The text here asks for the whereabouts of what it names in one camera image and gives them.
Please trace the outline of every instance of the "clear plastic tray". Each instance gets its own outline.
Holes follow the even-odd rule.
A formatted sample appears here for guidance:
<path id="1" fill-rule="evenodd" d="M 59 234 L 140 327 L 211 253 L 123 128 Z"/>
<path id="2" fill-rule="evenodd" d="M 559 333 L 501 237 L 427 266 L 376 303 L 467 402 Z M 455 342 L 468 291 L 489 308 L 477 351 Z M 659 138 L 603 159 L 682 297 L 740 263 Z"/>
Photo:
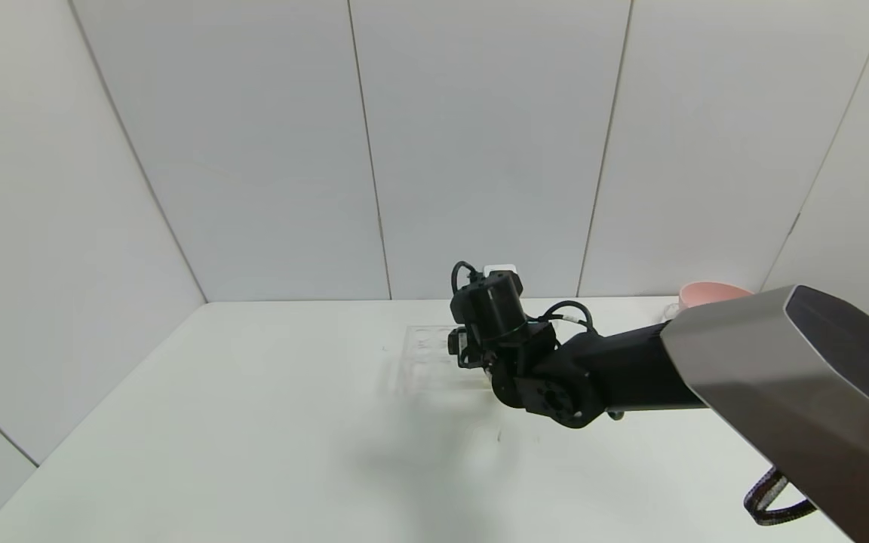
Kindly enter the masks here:
<path id="1" fill-rule="evenodd" d="M 459 368 L 454 355 L 448 354 L 448 333 L 454 329 L 407 327 L 395 376 L 396 392 L 492 391 L 483 370 Z"/>

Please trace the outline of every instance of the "white tabletop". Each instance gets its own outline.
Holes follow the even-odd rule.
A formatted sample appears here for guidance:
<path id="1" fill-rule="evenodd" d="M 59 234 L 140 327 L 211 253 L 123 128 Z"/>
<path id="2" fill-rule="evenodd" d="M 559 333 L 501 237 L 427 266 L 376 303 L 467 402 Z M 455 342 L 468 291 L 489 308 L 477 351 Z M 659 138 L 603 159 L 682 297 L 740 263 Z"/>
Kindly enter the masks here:
<path id="1" fill-rule="evenodd" d="M 582 301 L 604 334 L 672 300 Z M 389 393 L 407 327 L 451 323 L 447 302 L 206 305 L 0 511 L 0 542 L 847 540 L 819 512 L 754 525 L 769 465 L 710 410 L 570 430 L 490 392 Z"/>

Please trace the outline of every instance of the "white connector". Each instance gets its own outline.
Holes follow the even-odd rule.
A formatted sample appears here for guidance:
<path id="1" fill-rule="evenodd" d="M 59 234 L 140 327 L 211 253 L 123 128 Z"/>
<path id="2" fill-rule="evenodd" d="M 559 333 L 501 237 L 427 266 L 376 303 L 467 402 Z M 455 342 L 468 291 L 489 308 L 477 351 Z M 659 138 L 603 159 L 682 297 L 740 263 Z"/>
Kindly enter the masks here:
<path id="1" fill-rule="evenodd" d="M 485 276 L 492 274 L 492 272 L 513 272 L 513 274 L 517 274 L 518 270 L 514 268 L 514 264 L 492 264 L 482 268 L 482 274 Z"/>

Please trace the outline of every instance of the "pink cup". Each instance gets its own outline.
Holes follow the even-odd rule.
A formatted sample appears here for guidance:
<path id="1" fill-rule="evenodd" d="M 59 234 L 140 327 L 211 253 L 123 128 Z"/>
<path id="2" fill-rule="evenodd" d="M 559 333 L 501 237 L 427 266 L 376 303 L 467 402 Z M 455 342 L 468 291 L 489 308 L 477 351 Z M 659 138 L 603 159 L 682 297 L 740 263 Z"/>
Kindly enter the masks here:
<path id="1" fill-rule="evenodd" d="M 752 295 L 752 292 L 729 283 L 696 281 L 679 289 L 679 309 L 682 311 L 686 307 L 696 307 L 697 305 L 704 305 L 704 303 L 725 302 L 728 299 L 737 299 L 750 295 Z"/>

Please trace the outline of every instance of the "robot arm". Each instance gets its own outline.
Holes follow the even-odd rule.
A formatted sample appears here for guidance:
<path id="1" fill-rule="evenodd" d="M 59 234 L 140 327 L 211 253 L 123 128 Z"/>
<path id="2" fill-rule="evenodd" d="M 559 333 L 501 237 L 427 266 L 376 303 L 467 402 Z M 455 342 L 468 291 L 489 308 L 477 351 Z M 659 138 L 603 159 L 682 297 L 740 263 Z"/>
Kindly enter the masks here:
<path id="1" fill-rule="evenodd" d="M 808 287 L 693 307 L 643 329 L 600 336 L 584 306 L 521 308 L 513 271 L 455 290 L 449 336 L 459 367 L 483 368 L 501 402 L 582 428 L 601 413 L 712 408 L 775 466 L 745 499 L 758 523 L 823 510 L 869 541 L 869 317 Z M 583 309 L 582 320 L 556 313 Z M 564 345 L 554 320 L 586 327 Z M 766 511 L 787 481 L 808 502 Z"/>

